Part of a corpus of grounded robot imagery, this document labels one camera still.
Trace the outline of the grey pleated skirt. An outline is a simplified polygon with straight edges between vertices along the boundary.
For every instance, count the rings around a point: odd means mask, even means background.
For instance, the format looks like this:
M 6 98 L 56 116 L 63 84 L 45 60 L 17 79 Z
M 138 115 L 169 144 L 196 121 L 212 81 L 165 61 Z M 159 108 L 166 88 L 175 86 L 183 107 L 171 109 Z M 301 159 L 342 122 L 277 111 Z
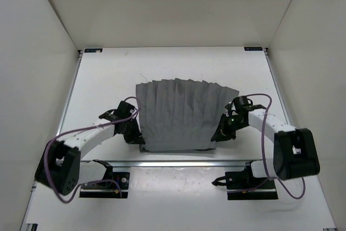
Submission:
M 239 91 L 218 83 L 162 79 L 136 85 L 141 152 L 211 151 L 225 107 Z

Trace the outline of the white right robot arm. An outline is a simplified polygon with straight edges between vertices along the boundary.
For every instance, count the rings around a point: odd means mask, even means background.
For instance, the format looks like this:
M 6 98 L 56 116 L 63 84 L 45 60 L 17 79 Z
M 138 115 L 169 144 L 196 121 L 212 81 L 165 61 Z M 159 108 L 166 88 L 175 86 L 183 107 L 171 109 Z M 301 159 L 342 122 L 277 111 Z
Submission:
M 264 177 L 285 181 L 320 173 L 314 137 L 309 129 L 282 122 L 260 104 L 237 105 L 235 112 L 221 116 L 212 141 L 234 140 L 238 130 L 253 127 L 261 132 L 261 142 L 268 138 L 274 145 L 272 158 L 263 155 L 261 161 L 250 163 L 250 169 L 242 175 L 245 186 L 255 188 Z

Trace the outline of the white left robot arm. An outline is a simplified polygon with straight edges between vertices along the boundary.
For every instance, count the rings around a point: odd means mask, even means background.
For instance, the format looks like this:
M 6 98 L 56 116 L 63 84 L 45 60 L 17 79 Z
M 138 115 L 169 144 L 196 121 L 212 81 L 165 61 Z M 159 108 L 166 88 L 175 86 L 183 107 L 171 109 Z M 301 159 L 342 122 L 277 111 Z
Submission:
M 37 166 L 34 179 L 51 188 L 62 200 L 75 194 L 84 184 L 106 187 L 114 184 L 111 165 L 101 159 L 83 162 L 82 159 L 102 142 L 122 135 L 127 144 L 142 144 L 144 139 L 137 122 L 138 110 L 111 109 L 99 115 L 86 128 L 69 130 L 48 141 Z

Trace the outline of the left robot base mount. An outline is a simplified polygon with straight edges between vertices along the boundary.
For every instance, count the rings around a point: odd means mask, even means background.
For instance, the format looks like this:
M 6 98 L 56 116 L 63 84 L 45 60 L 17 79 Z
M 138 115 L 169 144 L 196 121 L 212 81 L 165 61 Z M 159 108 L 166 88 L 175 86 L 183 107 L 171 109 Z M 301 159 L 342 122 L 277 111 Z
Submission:
M 79 191 L 80 198 L 89 199 L 127 199 L 130 185 L 130 168 L 114 167 L 112 173 L 103 177 L 111 180 L 84 185 Z

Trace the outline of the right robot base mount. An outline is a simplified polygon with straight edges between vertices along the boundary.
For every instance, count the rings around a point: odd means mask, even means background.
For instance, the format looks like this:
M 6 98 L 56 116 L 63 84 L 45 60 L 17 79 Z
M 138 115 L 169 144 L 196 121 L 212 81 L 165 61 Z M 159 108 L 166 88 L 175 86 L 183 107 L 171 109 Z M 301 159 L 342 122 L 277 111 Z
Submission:
M 254 177 L 250 166 L 245 166 L 242 171 L 226 171 L 211 184 L 226 187 L 229 201 L 278 199 L 274 180 Z

